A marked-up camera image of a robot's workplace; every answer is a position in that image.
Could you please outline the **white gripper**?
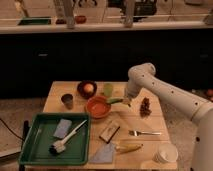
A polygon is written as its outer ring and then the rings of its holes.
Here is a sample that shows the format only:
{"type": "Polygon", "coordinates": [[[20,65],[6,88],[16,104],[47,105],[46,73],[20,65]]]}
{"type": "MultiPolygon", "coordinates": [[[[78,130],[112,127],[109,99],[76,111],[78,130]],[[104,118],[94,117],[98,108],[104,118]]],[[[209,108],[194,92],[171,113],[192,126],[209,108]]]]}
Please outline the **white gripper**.
{"type": "Polygon", "coordinates": [[[132,102],[131,99],[136,98],[139,95],[140,91],[141,91],[140,86],[138,86],[134,82],[129,81],[126,84],[126,87],[125,87],[125,90],[124,90],[124,96],[125,97],[123,98],[122,103],[124,105],[127,105],[128,107],[130,107],[131,102],[132,102]]]}

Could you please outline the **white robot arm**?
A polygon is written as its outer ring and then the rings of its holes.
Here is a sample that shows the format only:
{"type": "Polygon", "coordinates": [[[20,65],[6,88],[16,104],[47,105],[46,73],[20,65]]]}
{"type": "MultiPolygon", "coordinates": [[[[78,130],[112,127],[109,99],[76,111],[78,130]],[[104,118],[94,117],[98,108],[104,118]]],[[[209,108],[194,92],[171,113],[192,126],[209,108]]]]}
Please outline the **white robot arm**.
{"type": "Polygon", "coordinates": [[[155,77],[152,63],[128,70],[124,99],[130,103],[142,88],[173,105],[198,126],[190,171],[213,171],[213,103],[155,77]]]}

